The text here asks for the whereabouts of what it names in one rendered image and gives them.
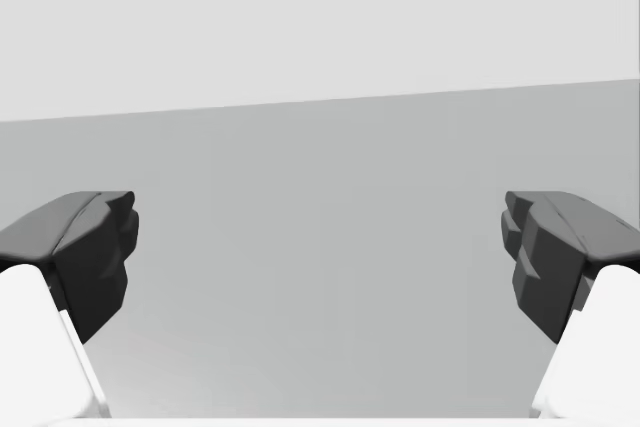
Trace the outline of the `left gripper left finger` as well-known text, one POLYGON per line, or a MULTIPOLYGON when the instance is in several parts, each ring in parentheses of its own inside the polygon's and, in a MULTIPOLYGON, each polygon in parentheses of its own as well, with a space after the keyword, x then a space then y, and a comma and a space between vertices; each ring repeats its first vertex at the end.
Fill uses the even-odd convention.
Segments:
POLYGON ((134 203, 73 192, 0 230, 0 419, 110 417, 84 346, 122 307, 134 203))

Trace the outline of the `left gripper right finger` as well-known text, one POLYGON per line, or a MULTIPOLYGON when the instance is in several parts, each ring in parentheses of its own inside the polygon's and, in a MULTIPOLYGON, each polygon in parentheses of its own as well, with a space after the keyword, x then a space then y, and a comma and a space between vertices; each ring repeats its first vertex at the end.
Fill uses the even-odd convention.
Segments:
POLYGON ((505 202, 517 305, 556 346, 532 412, 640 419, 640 230, 571 193, 509 191, 505 202))

